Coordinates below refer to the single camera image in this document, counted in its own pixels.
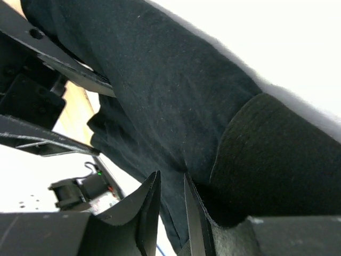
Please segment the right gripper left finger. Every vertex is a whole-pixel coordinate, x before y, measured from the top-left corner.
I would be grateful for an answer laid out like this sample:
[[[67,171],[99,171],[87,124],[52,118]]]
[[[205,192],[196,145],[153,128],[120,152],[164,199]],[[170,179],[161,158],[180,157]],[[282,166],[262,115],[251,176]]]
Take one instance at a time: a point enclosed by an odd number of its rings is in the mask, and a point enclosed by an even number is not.
[[[101,214],[1,214],[1,255],[155,255],[160,172]]]

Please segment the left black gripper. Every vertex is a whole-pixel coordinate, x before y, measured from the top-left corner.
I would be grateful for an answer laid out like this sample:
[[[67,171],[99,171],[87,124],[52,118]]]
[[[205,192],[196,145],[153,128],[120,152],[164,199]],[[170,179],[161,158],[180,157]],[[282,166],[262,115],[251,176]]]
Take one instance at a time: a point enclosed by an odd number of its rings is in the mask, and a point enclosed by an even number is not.
[[[97,149],[36,125],[56,124],[66,105],[66,78],[114,97],[109,82],[66,54],[4,1],[1,33],[1,145],[42,157],[99,156]]]

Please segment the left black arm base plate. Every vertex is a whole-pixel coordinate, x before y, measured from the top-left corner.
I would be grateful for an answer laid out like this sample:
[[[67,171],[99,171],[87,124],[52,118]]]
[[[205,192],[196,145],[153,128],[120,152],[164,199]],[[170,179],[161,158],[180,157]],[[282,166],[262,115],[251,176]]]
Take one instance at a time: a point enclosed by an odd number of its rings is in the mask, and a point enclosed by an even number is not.
[[[121,201],[125,194],[111,176],[105,164],[98,158],[85,162],[91,173],[83,177],[63,179],[52,183],[49,190],[54,192],[55,206],[61,211],[91,212],[98,215]]]

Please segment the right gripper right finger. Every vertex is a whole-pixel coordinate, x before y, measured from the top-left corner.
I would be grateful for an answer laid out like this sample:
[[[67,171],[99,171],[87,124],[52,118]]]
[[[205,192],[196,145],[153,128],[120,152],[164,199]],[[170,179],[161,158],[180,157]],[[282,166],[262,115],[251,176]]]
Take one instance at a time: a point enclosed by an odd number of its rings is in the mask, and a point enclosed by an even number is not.
[[[245,217],[199,192],[184,193],[191,255],[340,255],[340,217]]]

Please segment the black underwear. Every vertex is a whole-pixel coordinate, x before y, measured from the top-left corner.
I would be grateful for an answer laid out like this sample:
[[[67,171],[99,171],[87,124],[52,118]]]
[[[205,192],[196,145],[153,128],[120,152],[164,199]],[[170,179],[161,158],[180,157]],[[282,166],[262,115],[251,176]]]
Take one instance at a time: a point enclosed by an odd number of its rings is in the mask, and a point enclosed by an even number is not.
[[[92,145],[139,182],[161,176],[175,252],[189,240],[184,175],[222,225],[340,214],[340,144],[146,1],[22,1],[55,44],[108,79]]]

